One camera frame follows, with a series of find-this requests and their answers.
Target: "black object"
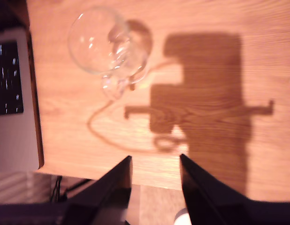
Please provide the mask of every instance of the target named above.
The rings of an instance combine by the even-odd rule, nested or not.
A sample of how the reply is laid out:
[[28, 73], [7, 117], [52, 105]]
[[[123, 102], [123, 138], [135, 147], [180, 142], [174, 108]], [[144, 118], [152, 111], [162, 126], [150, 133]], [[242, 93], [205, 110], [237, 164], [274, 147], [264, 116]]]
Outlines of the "black object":
[[259, 202], [180, 155], [183, 195], [193, 225], [290, 225], [290, 202]]
[[127, 156], [100, 180], [61, 203], [0, 205], [2, 224], [123, 225], [131, 193]]
[[22, 112], [17, 42], [0, 43], [0, 115]]

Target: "wooden desk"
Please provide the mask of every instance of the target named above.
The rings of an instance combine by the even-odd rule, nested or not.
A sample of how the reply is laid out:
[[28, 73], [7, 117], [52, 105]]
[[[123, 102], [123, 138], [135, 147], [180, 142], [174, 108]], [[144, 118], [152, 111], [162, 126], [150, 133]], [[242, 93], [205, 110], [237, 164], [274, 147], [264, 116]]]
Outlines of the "wooden desk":
[[[72, 22], [97, 4], [142, 22], [153, 41], [149, 76], [113, 105], [67, 49]], [[290, 0], [28, 0], [28, 8], [41, 172], [98, 179], [132, 155], [133, 183], [180, 189], [185, 153], [251, 198], [290, 200]]]

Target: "glass mug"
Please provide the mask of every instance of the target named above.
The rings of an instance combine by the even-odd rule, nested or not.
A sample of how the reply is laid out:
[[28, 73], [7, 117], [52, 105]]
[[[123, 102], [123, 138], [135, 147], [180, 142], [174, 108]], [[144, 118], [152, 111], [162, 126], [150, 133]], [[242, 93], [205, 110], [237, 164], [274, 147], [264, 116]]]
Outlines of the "glass mug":
[[102, 77], [102, 88], [111, 100], [120, 99], [128, 85], [148, 72], [147, 52], [132, 40], [127, 23], [109, 7], [83, 12], [71, 26], [68, 46], [79, 67]]

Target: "laptop keyboard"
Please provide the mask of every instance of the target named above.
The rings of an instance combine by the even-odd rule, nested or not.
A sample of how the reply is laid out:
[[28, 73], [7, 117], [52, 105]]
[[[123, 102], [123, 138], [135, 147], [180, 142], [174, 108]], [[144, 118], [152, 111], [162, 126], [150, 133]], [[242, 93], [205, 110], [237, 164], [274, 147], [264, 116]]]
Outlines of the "laptop keyboard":
[[17, 42], [0, 43], [0, 115], [23, 111]]

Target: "silver laptop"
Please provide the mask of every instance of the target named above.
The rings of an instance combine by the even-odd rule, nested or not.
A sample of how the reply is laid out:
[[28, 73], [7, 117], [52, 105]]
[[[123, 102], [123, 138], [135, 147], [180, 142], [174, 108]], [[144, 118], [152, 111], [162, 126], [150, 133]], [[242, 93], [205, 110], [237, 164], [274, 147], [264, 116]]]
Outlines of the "silver laptop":
[[26, 1], [0, 0], [0, 171], [5, 172], [44, 164], [29, 24], [19, 16], [23, 9]]

